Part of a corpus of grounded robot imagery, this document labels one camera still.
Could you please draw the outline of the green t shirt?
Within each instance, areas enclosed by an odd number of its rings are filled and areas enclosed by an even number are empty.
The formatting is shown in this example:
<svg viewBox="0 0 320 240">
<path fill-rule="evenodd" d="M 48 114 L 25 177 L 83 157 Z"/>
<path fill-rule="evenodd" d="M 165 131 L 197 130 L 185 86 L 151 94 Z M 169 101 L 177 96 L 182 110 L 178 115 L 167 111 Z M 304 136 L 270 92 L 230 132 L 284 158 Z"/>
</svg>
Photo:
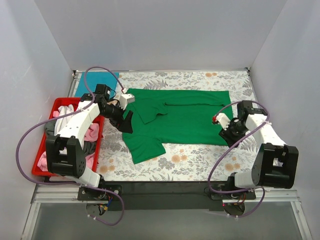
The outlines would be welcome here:
<svg viewBox="0 0 320 240">
<path fill-rule="evenodd" d="M 233 117 L 228 91 L 130 88 L 128 93 L 135 97 L 126 108 L 133 112 L 133 133 L 122 139 L 134 164 L 165 154 L 167 143 L 227 145 L 212 118 L 219 110 Z"/>
</svg>

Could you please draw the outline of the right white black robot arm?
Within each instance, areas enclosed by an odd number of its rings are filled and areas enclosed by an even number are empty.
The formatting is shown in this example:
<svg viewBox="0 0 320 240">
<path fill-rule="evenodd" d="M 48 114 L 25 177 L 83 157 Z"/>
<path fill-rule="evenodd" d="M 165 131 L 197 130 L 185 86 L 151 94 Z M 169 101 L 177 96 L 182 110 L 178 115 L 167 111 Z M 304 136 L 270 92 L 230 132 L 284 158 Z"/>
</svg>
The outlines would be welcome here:
<svg viewBox="0 0 320 240">
<path fill-rule="evenodd" d="M 247 136 L 253 136 L 259 147 L 252 168 L 233 172 L 219 190 L 219 194 L 227 194 L 232 199 L 258 187 L 291 189 L 295 182 L 298 149 L 277 135 L 267 110 L 254 104 L 250 100 L 238 101 L 237 117 L 229 119 L 220 110 L 212 118 L 213 124 L 221 125 L 219 136 L 230 149 L 238 147 Z"/>
</svg>

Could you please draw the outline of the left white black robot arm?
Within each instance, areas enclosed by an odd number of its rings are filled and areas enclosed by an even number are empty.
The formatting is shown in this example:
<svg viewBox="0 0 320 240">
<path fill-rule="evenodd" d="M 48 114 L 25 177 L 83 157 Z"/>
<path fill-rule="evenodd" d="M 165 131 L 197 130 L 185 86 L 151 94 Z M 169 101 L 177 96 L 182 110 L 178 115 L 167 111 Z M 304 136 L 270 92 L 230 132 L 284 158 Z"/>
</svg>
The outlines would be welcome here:
<svg viewBox="0 0 320 240">
<path fill-rule="evenodd" d="M 85 93 L 76 111 L 68 114 L 55 134 L 45 140 L 47 171 L 89 187 L 88 190 L 83 189 L 82 193 L 88 194 L 91 200 L 111 200 L 122 191 L 121 186 L 108 185 L 95 172 L 95 159 L 85 152 L 86 136 L 94 126 L 94 120 L 104 117 L 120 132 L 133 133 L 133 112 L 126 111 L 126 107 L 135 101 L 135 97 L 124 91 L 113 104 L 110 92 L 107 85 L 97 84 L 95 91 Z"/>
</svg>

